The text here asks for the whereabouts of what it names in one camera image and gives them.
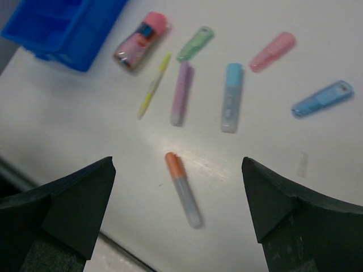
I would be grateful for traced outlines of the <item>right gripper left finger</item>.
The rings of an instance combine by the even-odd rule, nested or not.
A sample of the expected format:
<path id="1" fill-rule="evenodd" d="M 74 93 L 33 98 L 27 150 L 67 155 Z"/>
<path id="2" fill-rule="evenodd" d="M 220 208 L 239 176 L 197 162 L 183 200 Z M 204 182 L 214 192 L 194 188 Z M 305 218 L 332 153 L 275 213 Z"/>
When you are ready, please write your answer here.
<path id="1" fill-rule="evenodd" d="M 112 157 L 1 198 L 1 271 L 83 271 L 113 188 Z"/>

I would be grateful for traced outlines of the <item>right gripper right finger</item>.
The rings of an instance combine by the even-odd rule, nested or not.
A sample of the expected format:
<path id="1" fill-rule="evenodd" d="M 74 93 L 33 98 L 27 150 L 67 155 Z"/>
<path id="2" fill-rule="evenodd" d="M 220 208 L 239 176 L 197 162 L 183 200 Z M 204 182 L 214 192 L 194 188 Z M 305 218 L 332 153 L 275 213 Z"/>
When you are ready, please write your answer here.
<path id="1" fill-rule="evenodd" d="M 362 206 L 242 161 L 256 238 L 269 271 L 362 271 Z"/>

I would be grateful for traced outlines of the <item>thin yellow pen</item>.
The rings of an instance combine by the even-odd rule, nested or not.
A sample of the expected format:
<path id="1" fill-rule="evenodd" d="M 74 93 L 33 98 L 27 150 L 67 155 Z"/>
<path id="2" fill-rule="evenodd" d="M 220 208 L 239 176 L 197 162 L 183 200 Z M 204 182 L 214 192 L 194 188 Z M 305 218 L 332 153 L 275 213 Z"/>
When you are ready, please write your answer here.
<path id="1" fill-rule="evenodd" d="M 157 70 L 154 80 L 150 83 L 149 89 L 148 89 L 146 96 L 138 111 L 137 118 L 139 120 L 144 116 L 145 112 L 147 111 L 147 109 L 150 105 L 150 102 L 151 102 L 151 100 L 159 86 L 159 83 L 164 75 L 164 72 L 166 71 L 166 69 L 168 67 L 170 58 L 171 58 L 171 53 L 167 53 Z"/>

